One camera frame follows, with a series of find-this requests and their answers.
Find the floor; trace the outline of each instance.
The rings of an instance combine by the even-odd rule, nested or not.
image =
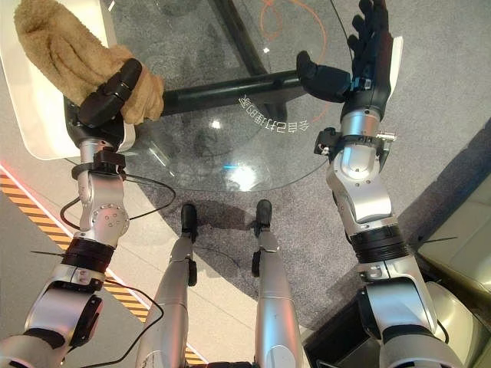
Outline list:
[[[346,25],[351,23],[357,3],[336,2]],[[464,155],[467,160],[462,160],[460,154],[472,146],[479,132],[481,136],[482,132],[489,134],[486,107],[491,92],[486,79],[491,75],[491,40],[486,35],[491,33],[491,3],[475,0],[463,7],[453,0],[437,7],[423,1],[387,0],[387,7],[393,35],[404,36],[404,56],[397,89],[384,118],[384,129],[396,131],[399,139],[382,176],[406,236],[424,238],[428,231],[426,221],[443,216],[441,209],[452,200],[455,188],[473,179],[459,175],[478,176],[476,168],[489,170],[489,164],[483,163],[490,152],[485,141],[479,146],[481,154]],[[330,108],[331,120],[326,120],[325,126],[336,125],[336,109]],[[76,193],[69,175],[71,164],[63,160],[39,162],[24,149],[3,75],[0,117],[2,164],[49,211],[58,213]],[[162,175],[150,166],[146,168],[145,162],[139,166],[137,163],[133,162],[130,172],[156,179]],[[445,177],[442,184],[439,176],[449,167],[453,175]],[[158,192],[130,183],[125,193],[130,214],[151,209],[161,200]],[[318,328],[350,300],[359,285],[353,272],[355,257],[344,239],[331,192],[325,185],[325,166],[291,185],[269,191],[179,190],[172,207],[133,222],[111,263],[126,282],[153,294],[176,239],[180,206],[183,202],[195,202],[200,217],[196,243],[199,283],[189,291],[188,341],[210,361],[251,360],[253,355],[257,285],[250,276],[255,239],[249,225],[255,204],[261,198],[268,198],[274,206],[273,230],[285,250],[285,266],[306,337],[309,330]],[[2,214],[8,214],[12,223],[22,223],[24,228],[21,219],[3,208],[7,208],[4,203]],[[70,215],[76,219],[77,210]],[[3,240],[2,250],[13,258],[18,251],[6,248]],[[49,262],[53,260],[47,258],[46,269],[39,272],[48,274],[52,265]],[[33,268],[28,269],[32,271],[26,274],[38,274]],[[28,285],[26,293],[32,299],[38,287]],[[25,302],[24,308],[28,305],[30,302]],[[124,315],[124,310],[117,309],[117,303],[107,309],[114,311],[110,314],[114,317]],[[24,311],[19,310],[17,321],[25,316]],[[127,337],[133,336],[140,323],[131,316],[124,320],[127,323],[107,325],[107,331],[122,325],[127,329],[111,341],[122,344],[119,347],[126,346]]]

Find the gray carpet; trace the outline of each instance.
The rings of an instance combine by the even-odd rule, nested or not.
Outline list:
[[[304,3],[325,24],[326,62],[348,67],[343,35],[330,4]],[[357,3],[336,2],[348,32],[351,18],[358,11]],[[320,52],[318,26],[311,13],[299,9],[298,2],[276,4],[286,37],[271,42],[274,52],[261,54],[268,71],[294,68],[295,55],[301,49]],[[236,6],[261,50],[265,41],[258,16],[264,3],[237,1]],[[420,196],[425,189],[489,119],[491,2],[387,0],[387,7],[393,35],[404,36],[404,53],[397,88],[383,121],[383,129],[397,132],[399,139],[382,176],[396,213],[403,213],[405,233],[416,236],[428,218],[442,215],[438,208],[452,197],[447,189],[436,185],[426,192],[425,200],[417,199],[423,198]],[[128,44],[154,72],[162,74],[167,88],[247,76],[208,1],[121,1],[113,10],[113,18],[118,41]],[[274,30],[274,24],[273,19],[267,27]],[[287,104],[288,121],[304,117],[313,120],[323,106],[313,97],[300,97]],[[325,184],[325,165],[317,169],[322,158],[311,153],[319,130],[338,127],[339,109],[330,105],[308,130],[284,136],[258,129],[244,116],[240,105],[165,117],[139,128],[139,141],[128,156],[132,173],[161,179],[181,189],[206,190],[180,190],[179,200],[163,212],[163,217],[177,230],[180,204],[195,202],[201,224],[197,245],[203,247],[196,252],[253,297],[257,291],[249,268],[255,239],[249,223],[257,201],[269,199],[274,206],[275,233],[285,249],[299,320],[313,329],[351,299],[359,286],[353,272],[355,258]],[[214,119],[223,123],[219,133],[210,133],[209,124]],[[157,151],[155,157],[150,148]],[[483,154],[489,158],[489,147]],[[229,186],[222,170],[228,162],[252,168],[258,179],[251,188],[264,190],[217,192],[240,189]],[[468,178],[458,175],[474,163],[456,162],[454,184],[465,183]],[[165,200],[156,190],[143,190],[156,205]]]

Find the robotic hand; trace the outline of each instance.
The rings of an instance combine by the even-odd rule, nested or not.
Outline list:
[[[357,15],[352,22],[358,37],[348,38],[354,52],[351,78],[313,63],[305,51],[297,57],[307,92],[344,102],[341,131],[321,131],[315,153],[330,161],[327,183],[367,283],[359,308],[365,330],[381,340],[380,366],[457,368],[462,364],[456,354],[434,336],[433,302],[380,177],[396,138],[380,132],[379,124],[397,80],[402,39],[390,35],[384,0],[361,0],[360,9],[364,18]]]

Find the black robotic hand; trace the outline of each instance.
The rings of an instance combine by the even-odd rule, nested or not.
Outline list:
[[[307,51],[297,55],[297,73],[303,88],[312,96],[344,102],[342,117],[354,110],[374,110],[381,119],[390,96],[390,62],[393,38],[385,0],[360,0],[364,14],[353,18],[358,37],[351,35],[348,46],[354,52],[353,77],[346,71],[317,65]]]
[[[353,110],[369,109],[384,116],[390,96],[390,63],[394,39],[389,32],[385,0],[360,0],[360,15],[352,21],[358,37],[351,35],[348,46],[354,52],[353,77],[341,118]]]

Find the orange line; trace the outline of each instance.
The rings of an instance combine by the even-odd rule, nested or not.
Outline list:
[[[23,211],[24,213],[29,213],[29,214],[33,214],[33,215],[45,215],[46,216],[46,214],[43,212],[42,209],[32,209],[30,207],[22,207],[22,205],[19,205],[19,209],[21,211]]]
[[[27,196],[25,198],[18,198],[18,197],[8,197],[8,198],[14,203],[18,203],[20,205],[22,204],[34,205],[33,201],[31,201]]]
[[[2,187],[2,191],[5,194],[22,194],[23,196],[25,196],[24,192],[22,192],[20,189],[16,189],[16,188],[5,188],[5,187]]]
[[[321,19],[319,18],[317,13],[314,11],[314,9],[312,9],[310,6],[304,4],[303,2],[300,2],[299,0],[290,0],[290,1],[294,2],[296,5],[303,7],[303,9],[305,9],[307,12],[312,14],[315,21],[319,24],[319,27],[321,28],[321,32],[322,32],[322,52],[321,52],[321,55],[317,59],[317,63],[322,62],[324,60],[325,52],[328,48],[328,34],[325,31],[325,28],[324,28],[324,25],[322,24]]]
[[[328,112],[328,108],[329,108],[329,102],[326,102],[323,111],[319,114],[318,117],[312,119],[312,123],[315,123],[317,120],[321,119],[325,115],[325,113]]]
[[[277,38],[282,33],[283,19],[282,19],[281,14],[279,14],[278,10],[276,10],[276,8],[274,6],[275,0],[263,0],[263,2],[264,2],[264,6],[261,9],[261,15],[259,17],[259,26],[261,28],[261,33],[264,36],[264,38],[267,38],[268,40],[273,41],[275,38]],[[270,34],[264,29],[264,15],[265,15],[266,11],[268,10],[268,8],[271,8],[273,14],[276,17],[276,31],[274,31]]]
[[[31,219],[31,221],[33,221],[38,226],[40,224],[55,225],[55,223],[53,222],[53,220],[51,220],[49,217],[29,216],[29,218]]]

